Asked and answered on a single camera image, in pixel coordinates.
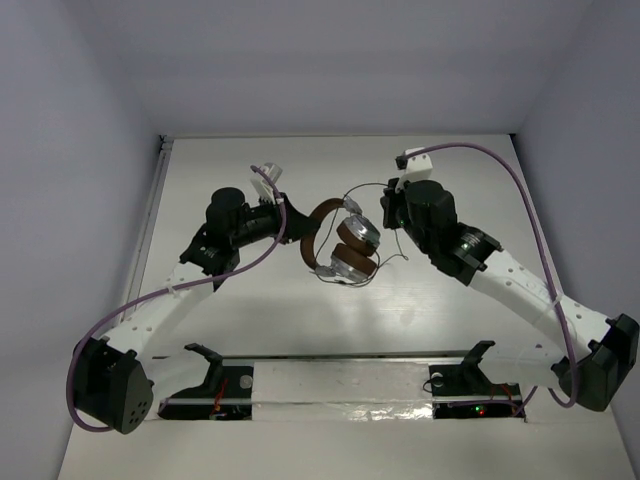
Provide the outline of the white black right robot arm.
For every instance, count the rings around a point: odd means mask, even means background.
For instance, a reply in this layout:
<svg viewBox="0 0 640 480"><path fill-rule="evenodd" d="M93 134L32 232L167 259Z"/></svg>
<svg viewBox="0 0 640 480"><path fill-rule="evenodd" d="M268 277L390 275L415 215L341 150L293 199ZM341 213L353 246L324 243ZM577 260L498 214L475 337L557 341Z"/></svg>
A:
<svg viewBox="0 0 640 480"><path fill-rule="evenodd" d="M611 318L551 294L496 239L460 222L452 194L435 181L392 178L380 203L384 228L403 229L438 271L494 299L546 338L523 350L479 341L460 365L466 388L483 393L498 383L528 384L560 390L591 411L607 409L636 363L633 318Z"/></svg>

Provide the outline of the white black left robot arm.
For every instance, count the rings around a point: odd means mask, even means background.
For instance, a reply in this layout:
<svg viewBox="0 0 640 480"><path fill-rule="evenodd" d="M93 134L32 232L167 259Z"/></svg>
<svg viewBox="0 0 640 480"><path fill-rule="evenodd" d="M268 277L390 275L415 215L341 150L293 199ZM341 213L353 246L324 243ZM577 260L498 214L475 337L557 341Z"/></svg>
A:
<svg viewBox="0 0 640 480"><path fill-rule="evenodd" d="M272 239L297 242L319 229L318 220L299 212L283 193L250 206L234 187L216 190L197 230L165 285L117 308L76 344L66 380L67 408L73 422L92 433L128 434L148 414L154 383L144 354L173 330L200 302L241 266L241 248Z"/></svg>

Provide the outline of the brown silver headphones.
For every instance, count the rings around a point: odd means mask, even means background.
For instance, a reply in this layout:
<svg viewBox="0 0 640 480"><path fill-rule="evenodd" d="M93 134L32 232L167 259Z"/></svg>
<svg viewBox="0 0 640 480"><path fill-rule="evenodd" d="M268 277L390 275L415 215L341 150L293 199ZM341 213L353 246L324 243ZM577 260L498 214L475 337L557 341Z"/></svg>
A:
<svg viewBox="0 0 640 480"><path fill-rule="evenodd" d="M346 210L349 216L336 228L340 242L331 253L331 263L321 265L314 254L316 234L326 217L339 209ZM352 284L365 282L374 275L378 266L372 257L380 246L381 234L357 202L349 196L327 199L311 212L310 218L317 226L300 240L301 258L307 267L320 277L341 277Z"/></svg>

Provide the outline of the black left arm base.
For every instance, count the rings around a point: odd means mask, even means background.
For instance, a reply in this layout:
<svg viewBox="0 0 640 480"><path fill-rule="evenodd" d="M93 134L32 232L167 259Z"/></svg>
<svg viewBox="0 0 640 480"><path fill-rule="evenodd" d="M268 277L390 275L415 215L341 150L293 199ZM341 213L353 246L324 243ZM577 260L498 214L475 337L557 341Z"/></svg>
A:
<svg viewBox="0 0 640 480"><path fill-rule="evenodd" d="M250 420L254 364L228 362L197 343L184 350L161 369L157 416L162 420Z"/></svg>

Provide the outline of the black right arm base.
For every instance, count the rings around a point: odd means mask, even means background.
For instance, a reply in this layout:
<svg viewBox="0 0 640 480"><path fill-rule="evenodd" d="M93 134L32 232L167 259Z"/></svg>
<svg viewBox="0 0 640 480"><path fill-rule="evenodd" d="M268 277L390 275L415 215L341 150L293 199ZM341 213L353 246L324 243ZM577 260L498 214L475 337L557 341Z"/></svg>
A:
<svg viewBox="0 0 640 480"><path fill-rule="evenodd" d="M492 383L480 370L494 341L480 341L459 361L431 365L422 390L431 395L435 420L523 418L517 384Z"/></svg>

